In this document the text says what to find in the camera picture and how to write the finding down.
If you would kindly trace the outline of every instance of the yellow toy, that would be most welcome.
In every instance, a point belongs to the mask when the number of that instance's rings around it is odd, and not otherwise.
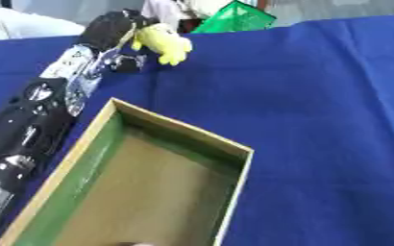
[[[177,65],[183,62],[187,53],[192,50],[192,44],[188,38],[180,37],[176,31],[164,23],[136,31],[132,48],[138,51],[142,45],[161,54],[159,58],[161,64]]]

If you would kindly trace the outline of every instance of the cardboard box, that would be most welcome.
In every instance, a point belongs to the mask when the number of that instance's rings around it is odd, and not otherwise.
[[[220,245],[252,155],[111,99],[0,245]]]

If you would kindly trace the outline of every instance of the blue tablecloth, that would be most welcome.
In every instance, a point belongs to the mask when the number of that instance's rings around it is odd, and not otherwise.
[[[115,96],[256,149],[224,245],[394,246],[394,16],[191,38],[107,76],[45,176]],[[70,42],[0,41],[0,107]]]

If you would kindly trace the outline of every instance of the white cloth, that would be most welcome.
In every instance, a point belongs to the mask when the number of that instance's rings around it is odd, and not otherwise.
[[[74,36],[84,29],[70,21],[0,8],[0,39]]]
[[[232,0],[184,0],[185,4],[201,18],[208,18],[216,14],[223,7],[227,6]],[[240,0],[245,4],[257,6],[258,0]]]
[[[168,24],[173,30],[178,30],[181,19],[189,19],[173,0],[146,0],[141,14],[148,18],[157,18],[160,22]]]

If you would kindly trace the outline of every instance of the green translucent container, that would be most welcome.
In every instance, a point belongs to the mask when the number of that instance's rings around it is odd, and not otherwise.
[[[192,33],[226,33],[268,29],[277,18],[251,5],[234,0]]]

